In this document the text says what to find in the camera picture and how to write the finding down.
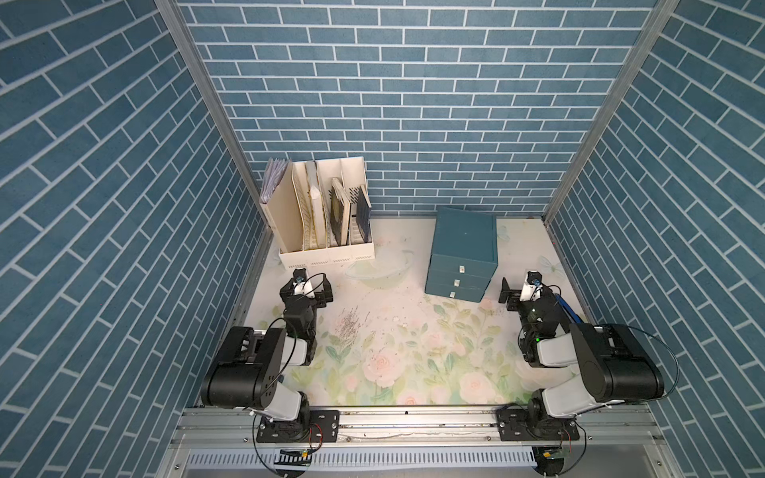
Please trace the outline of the teal drawer cabinet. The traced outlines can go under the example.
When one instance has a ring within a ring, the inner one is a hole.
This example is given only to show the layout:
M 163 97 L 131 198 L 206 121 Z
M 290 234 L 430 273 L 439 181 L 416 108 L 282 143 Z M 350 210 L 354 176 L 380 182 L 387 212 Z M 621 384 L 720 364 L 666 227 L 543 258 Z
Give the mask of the teal drawer cabinet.
M 494 216 L 453 208 L 437 212 L 426 294 L 479 303 L 497 267 Z

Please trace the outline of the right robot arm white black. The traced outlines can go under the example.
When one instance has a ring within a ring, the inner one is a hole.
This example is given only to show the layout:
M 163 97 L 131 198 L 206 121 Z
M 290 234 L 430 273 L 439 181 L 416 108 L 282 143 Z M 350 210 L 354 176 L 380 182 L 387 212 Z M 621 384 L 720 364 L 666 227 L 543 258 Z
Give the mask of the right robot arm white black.
M 565 422 L 599 408 L 652 402 L 669 394 L 634 328 L 584 322 L 539 272 L 529 272 L 520 289 L 503 280 L 499 302 L 519 315 L 517 346 L 528 366 L 578 368 L 569 380 L 533 392 L 526 406 L 528 422 Z

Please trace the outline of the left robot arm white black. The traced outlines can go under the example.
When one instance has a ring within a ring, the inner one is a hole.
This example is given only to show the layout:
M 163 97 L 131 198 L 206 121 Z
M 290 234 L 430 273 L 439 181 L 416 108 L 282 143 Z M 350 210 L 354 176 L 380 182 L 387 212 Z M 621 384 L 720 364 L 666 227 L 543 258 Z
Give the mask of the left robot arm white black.
M 324 273 L 297 269 L 279 291 L 281 316 L 267 329 L 233 327 L 224 338 L 201 386 L 207 407 L 249 409 L 282 427 L 310 426 L 306 394 L 280 382 L 291 366 L 309 366 L 317 348 L 318 311 L 334 301 Z

